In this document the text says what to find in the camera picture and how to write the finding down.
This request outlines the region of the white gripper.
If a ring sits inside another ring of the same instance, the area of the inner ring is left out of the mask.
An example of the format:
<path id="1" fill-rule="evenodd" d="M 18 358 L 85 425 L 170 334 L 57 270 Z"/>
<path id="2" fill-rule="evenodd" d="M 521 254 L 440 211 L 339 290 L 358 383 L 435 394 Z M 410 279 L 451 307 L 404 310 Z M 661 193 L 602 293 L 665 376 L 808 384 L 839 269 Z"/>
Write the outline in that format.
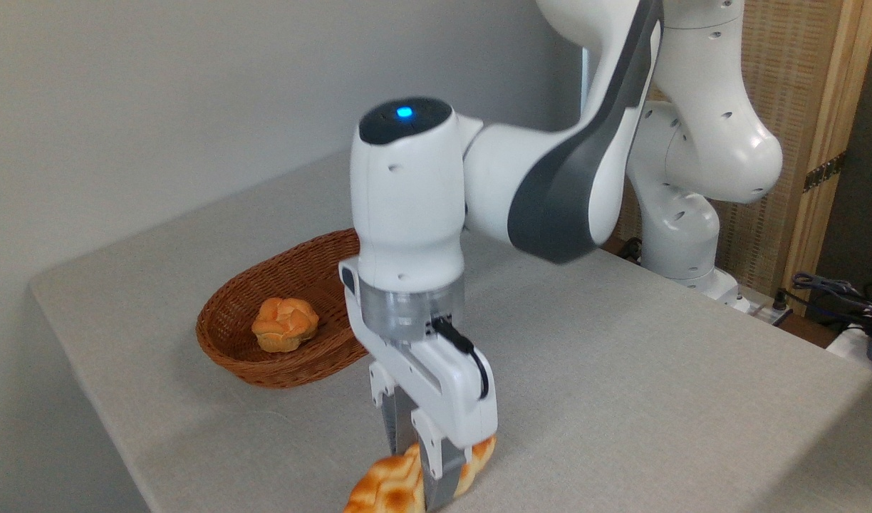
<path id="1" fill-rule="evenodd" d="M 472 446 L 498 426 L 490 363 L 452 324 L 462 282 L 420 294 L 378 290 L 360 278 L 355 257 L 341 261 L 339 274 L 351 329 L 373 358 L 372 399 L 390 454 L 419 440 L 425 510 L 442 509 L 455 498 Z"/>

